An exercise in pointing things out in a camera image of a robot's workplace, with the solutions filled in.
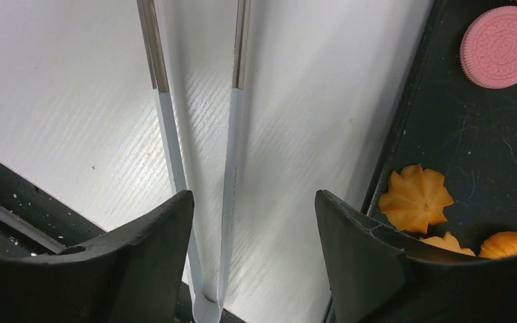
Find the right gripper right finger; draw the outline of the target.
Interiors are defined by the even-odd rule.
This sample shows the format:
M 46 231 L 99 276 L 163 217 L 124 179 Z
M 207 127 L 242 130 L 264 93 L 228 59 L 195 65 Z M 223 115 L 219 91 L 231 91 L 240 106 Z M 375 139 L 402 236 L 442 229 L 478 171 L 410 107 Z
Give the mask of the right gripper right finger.
M 496 260 L 424 244 L 315 196 L 338 322 L 517 322 L 517 256 Z

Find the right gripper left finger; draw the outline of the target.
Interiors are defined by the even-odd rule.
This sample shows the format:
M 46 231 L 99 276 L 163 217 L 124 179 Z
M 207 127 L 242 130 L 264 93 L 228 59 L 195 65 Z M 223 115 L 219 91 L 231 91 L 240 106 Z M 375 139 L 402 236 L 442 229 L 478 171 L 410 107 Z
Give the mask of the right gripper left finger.
M 59 254 L 0 257 L 0 322 L 172 322 L 193 212 L 183 190 Z

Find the orange leaf cookie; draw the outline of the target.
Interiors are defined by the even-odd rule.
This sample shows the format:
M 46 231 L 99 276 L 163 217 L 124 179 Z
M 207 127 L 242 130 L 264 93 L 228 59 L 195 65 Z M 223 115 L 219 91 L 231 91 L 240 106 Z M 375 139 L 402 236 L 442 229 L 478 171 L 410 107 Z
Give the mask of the orange leaf cookie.
M 464 254 L 468 256 L 476 256 L 476 254 L 470 248 L 462 248 L 458 240 L 449 231 L 447 231 L 442 237 L 432 236 L 429 238 L 420 238 L 419 240 L 430 246 L 435 246 L 437 248 L 441 248 L 451 252 Z

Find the metal serving tongs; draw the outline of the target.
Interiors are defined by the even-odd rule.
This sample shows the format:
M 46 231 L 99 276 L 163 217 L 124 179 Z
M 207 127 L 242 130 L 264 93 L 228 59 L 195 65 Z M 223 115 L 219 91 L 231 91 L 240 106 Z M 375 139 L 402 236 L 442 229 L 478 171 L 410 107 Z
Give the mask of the metal serving tongs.
M 195 322 L 219 322 L 221 320 L 229 282 L 233 252 L 233 225 L 239 167 L 238 159 L 240 156 L 242 138 L 242 126 L 239 122 L 244 107 L 244 75 L 250 21 L 250 4 L 250 1 L 239 1 L 237 6 L 232 89 L 223 179 L 219 269 L 214 299 L 209 299 L 203 292 L 204 277 L 199 257 L 198 242 L 194 232 L 191 233 L 187 248 L 186 275 L 191 297 L 192 315 Z M 151 84 L 155 94 L 156 111 L 158 113 L 160 133 L 166 156 L 171 189 L 172 192 L 177 193 L 187 188 L 186 176 L 182 154 L 180 152 L 178 129 L 170 95 L 156 6 L 154 1 L 138 1 L 137 8 L 141 22 Z

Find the orange fish cookie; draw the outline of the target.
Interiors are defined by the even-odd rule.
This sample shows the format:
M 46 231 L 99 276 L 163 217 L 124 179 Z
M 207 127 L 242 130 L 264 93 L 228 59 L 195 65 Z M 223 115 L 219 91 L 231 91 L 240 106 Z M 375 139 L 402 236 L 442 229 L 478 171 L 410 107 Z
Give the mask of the orange fish cookie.
M 504 258 L 517 254 L 517 232 L 502 231 L 487 238 L 481 245 L 479 257 Z

